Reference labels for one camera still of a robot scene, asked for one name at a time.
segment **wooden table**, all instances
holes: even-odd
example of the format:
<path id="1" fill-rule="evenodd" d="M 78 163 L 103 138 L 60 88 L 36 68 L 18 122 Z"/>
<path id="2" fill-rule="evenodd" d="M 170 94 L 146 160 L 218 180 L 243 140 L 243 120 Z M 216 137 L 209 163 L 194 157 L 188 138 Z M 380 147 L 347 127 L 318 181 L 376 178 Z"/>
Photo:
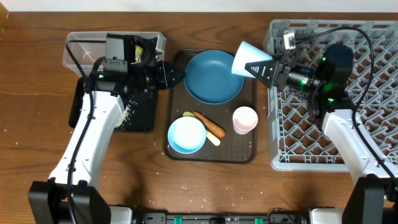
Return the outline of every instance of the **wooden table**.
<path id="1" fill-rule="evenodd" d="M 235 51 L 242 40 L 261 47 L 271 20 L 309 18 L 398 20 L 398 14 L 12 12 L 0 41 L 0 222 L 34 222 L 29 187 L 47 180 L 72 135 L 68 116 L 78 77 L 62 65 L 69 32 L 159 31 L 171 57 L 179 49 Z M 270 167 L 265 86 L 258 83 L 257 157 L 244 166 L 177 162 L 162 154 L 168 94 L 159 94 L 154 132 L 112 135 L 99 184 L 109 204 L 180 213 L 345 207 L 353 189 L 349 174 Z"/>

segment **pink cup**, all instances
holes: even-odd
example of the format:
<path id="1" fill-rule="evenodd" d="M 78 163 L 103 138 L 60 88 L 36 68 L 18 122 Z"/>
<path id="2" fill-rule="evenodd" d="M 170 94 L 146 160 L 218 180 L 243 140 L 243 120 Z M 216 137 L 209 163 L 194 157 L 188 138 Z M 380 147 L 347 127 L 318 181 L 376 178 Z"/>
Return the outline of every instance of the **pink cup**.
<path id="1" fill-rule="evenodd" d="M 232 115 L 234 130 L 238 134 L 247 134 L 257 126 L 259 117 L 257 113 L 248 106 L 242 106 L 235 110 Z"/>

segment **white wall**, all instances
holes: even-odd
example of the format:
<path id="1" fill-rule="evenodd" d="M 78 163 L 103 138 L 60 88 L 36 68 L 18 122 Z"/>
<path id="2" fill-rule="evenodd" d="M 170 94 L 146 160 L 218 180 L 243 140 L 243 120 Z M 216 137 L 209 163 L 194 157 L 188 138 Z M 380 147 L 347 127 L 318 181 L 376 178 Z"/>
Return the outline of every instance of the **white wall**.
<path id="1" fill-rule="evenodd" d="M 398 0 L 0 0 L 9 11 L 398 12 Z"/>

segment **dish rack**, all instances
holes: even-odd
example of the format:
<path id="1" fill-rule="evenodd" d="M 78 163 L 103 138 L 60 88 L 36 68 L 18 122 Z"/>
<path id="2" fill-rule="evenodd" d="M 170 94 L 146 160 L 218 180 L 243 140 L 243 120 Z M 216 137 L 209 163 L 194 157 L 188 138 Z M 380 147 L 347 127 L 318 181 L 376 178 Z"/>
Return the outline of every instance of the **dish rack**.
<path id="1" fill-rule="evenodd" d="M 335 27 L 362 29 L 373 42 L 375 71 L 371 87 L 359 114 L 381 151 L 398 165 L 398 22 L 397 21 L 317 21 L 274 20 L 263 41 L 270 55 L 284 51 L 283 32 L 294 30 L 296 37 L 315 35 Z M 354 67 L 346 91 L 358 102 L 368 83 L 370 58 L 368 44 L 355 30 L 341 30 L 302 43 L 291 51 L 288 62 L 316 68 L 331 44 L 353 49 Z M 338 150 L 307 113 L 307 95 L 287 87 L 268 90 L 267 118 L 269 154 L 275 170 L 348 172 Z"/>

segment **green clip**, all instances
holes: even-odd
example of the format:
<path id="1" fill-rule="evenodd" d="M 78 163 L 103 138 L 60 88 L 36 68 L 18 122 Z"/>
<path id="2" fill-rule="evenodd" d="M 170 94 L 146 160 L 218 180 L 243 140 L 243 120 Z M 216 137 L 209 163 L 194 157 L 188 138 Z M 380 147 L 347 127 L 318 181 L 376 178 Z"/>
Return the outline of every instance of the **green clip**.
<path id="1" fill-rule="evenodd" d="M 255 218 L 254 224 L 262 224 L 262 218 Z"/>
<path id="2" fill-rule="evenodd" d="M 182 217 L 174 217 L 174 224 L 182 224 Z"/>

